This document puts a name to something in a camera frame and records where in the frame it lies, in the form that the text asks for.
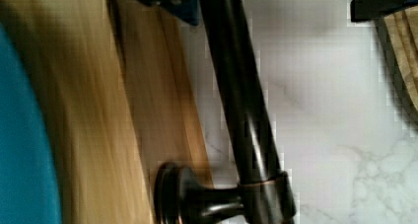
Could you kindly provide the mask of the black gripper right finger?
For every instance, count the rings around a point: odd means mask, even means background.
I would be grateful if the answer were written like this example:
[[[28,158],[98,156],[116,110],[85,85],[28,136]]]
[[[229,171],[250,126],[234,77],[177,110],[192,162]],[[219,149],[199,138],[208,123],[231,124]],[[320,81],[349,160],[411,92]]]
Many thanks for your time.
[[[353,23],[368,22],[418,5],[418,0],[352,0],[350,18]]]

